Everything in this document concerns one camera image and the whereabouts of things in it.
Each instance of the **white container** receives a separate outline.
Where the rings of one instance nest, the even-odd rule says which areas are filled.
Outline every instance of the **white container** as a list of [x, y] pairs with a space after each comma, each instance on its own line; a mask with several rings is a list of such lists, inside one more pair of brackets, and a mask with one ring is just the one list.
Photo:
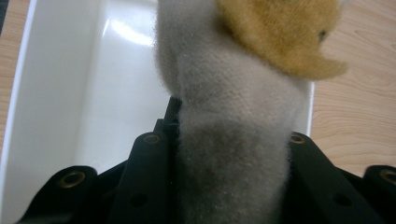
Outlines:
[[[1, 223], [71, 165], [125, 161], [169, 99], [153, 57], [156, 0], [31, 0], [9, 106]], [[295, 128], [310, 132], [313, 88]]]

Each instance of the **black plastic part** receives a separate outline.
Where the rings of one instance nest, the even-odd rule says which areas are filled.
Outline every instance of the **black plastic part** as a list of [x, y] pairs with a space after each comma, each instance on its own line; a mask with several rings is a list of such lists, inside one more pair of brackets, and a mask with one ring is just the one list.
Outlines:
[[72, 166], [54, 175], [37, 193], [19, 223], [76, 223], [91, 200], [96, 171]]
[[107, 223], [169, 223], [169, 155], [163, 133], [136, 138]]
[[0, 35], [3, 31], [3, 25], [6, 18], [8, 0], [0, 0]]
[[283, 223], [385, 223], [309, 137], [294, 133], [290, 149]]
[[[87, 166], [58, 172], [19, 223], [175, 223], [181, 107], [179, 100], [170, 99], [154, 132], [135, 139], [128, 161], [100, 175]], [[364, 178], [352, 175], [334, 167], [300, 133], [292, 135], [290, 150], [282, 224], [395, 223], [396, 168], [372, 166]]]

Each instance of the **yellow plush ear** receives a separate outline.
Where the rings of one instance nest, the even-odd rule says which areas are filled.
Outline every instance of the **yellow plush ear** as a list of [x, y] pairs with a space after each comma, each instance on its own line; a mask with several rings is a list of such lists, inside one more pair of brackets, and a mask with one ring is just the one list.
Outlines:
[[319, 80], [347, 70], [319, 50], [338, 21], [339, 0], [217, 0], [217, 4], [234, 38], [286, 74]]

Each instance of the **wooden surface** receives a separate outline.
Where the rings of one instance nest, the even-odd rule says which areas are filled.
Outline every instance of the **wooden surface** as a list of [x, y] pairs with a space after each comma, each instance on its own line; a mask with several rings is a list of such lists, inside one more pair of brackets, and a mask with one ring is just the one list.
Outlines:
[[3, 148], [9, 97], [29, 2], [9, 0], [6, 20], [0, 35], [0, 150]]
[[[0, 37], [0, 148], [28, 4], [10, 0]], [[354, 174], [396, 166], [396, 1], [350, 1], [324, 48], [349, 71], [317, 84], [312, 138]]]

